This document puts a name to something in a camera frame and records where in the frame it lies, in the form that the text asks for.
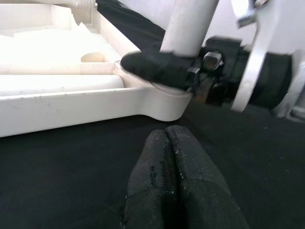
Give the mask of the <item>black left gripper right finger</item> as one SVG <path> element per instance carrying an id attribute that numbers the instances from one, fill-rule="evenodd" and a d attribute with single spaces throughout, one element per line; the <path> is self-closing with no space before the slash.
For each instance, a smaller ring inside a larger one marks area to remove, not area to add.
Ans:
<path id="1" fill-rule="evenodd" d="M 166 129 L 179 178 L 186 229 L 249 229 L 212 159 L 196 137 L 179 125 Z"/>

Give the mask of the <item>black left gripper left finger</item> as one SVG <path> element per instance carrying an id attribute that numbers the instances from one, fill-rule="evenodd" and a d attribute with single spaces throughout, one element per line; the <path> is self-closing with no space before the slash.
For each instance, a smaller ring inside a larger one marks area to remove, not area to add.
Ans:
<path id="1" fill-rule="evenodd" d="M 176 229 L 176 169 L 163 130 L 150 133 L 130 174 L 124 229 Z"/>

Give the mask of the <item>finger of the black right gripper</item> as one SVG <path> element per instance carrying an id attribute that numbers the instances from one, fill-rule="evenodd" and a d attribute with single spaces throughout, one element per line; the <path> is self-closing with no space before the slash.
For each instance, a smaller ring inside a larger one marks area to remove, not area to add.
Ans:
<path id="1" fill-rule="evenodd" d="M 180 90 L 199 85 L 199 64 L 168 52 L 133 52 L 122 57 L 124 70 L 152 83 Z"/>

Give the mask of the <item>white plastic table top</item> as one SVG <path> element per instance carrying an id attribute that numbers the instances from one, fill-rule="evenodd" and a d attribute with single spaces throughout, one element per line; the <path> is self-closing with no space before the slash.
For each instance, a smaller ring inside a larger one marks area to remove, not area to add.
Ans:
<path id="1" fill-rule="evenodd" d="M 191 95 L 126 72 L 138 48 L 97 10 L 75 21 L 61 0 L 0 0 L 1 75 L 117 75 L 124 88 L 0 96 L 0 137 L 146 115 L 174 121 Z"/>

